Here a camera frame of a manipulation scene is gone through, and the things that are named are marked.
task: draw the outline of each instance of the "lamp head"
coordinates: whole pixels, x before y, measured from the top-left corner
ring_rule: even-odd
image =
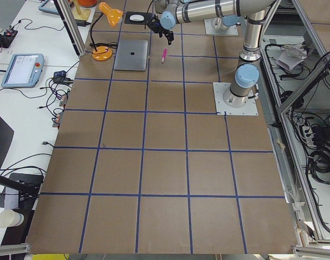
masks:
[[[112,27],[116,26],[124,14],[123,11],[119,9],[113,9],[105,2],[101,2],[99,4],[99,9],[107,16],[108,22]]]

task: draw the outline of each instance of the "pink pen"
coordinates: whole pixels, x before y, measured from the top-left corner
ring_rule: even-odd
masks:
[[[165,62],[166,54],[167,54],[167,48],[164,49],[163,58],[161,59],[161,63],[164,63]]]

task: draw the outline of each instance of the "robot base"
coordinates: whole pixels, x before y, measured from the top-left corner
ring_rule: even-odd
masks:
[[[212,27],[212,21],[215,18],[212,19],[206,19],[204,20],[204,27],[206,29],[206,35],[212,35],[212,36],[238,36],[238,30],[237,26],[233,25],[229,27],[227,30],[216,30]]]
[[[230,107],[224,101],[223,95],[230,88],[231,83],[214,82],[215,107],[218,115],[258,115],[255,99],[247,99],[247,103],[241,108]]]

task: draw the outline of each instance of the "computer mouse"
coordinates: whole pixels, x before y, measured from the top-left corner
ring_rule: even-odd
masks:
[[[144,21],[144,17],[142,15],[132,15],[130,16],[130,20],[133,22],[142,22]]]

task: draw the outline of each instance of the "orange desk lamp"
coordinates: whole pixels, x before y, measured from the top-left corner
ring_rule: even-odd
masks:
[[[99,4],[99,9],[102,12],[100,17],[92,24],[91,29],[90,29],[90,37],[94,46],[94,50],[92,53],[92,57],[97,60],[97,61],[105,61],[112,57],[113,51],[110,47],[107,46],[96,46],[95,42],[92,38],[92,31],[93,31],[93,26],[95,23],[103,16],[106,15],[109,24],[114,27],[117,25],[117,23],[122,19],[122,15],[124,14],[123,11],[119,9],[113,9],[111,8],[108,4],[105,2],[101,2]]]

